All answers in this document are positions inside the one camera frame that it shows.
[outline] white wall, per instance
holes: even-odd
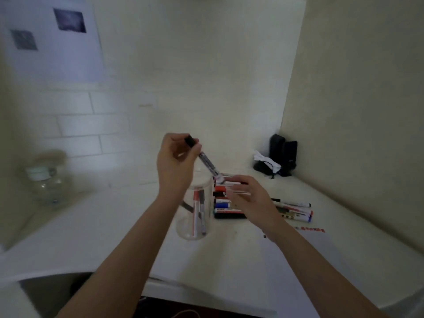
[[[281,133],[295,174],[424,251],[424,0],[308,0]]]
[[[302,0],[92,0],[107,70],[96,84],[19,82],[25,158],[58,148],[78,191],[157,181],[166,132],[247,165],[279,128]]]

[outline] picture on wall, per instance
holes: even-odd
[[[82,12],[54,9],[59,30],[87,33]]]
[[[19,50],[35,50],[37,51],[37,44],[32,32],[26,30],[10,30],[13,42]]]

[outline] black marker cap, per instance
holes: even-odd
[[[196,141],[193,139],[193,137],[191,137],[191,135],[188,135],[186,138],[184,138],[184,140],[190,147],[196,145]]]

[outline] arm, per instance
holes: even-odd
[[[193,179],[201,146],[167,134],[158,154],[159,194],[58,318],[131,317],[172,218]]]
[[[279,215],[266,190],[253,177],[238,179],[248,185],[234,185],[232,189],[248,191],[250,198],[231,191],[229,199],[278,245],[321,318],[387,317]]]

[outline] pen holder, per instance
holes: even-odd
[[[176,214],[176,230],[183,239],[198,240],[209,233],[213,204],[212,187],[210,174],[194,172],[193,181]]]

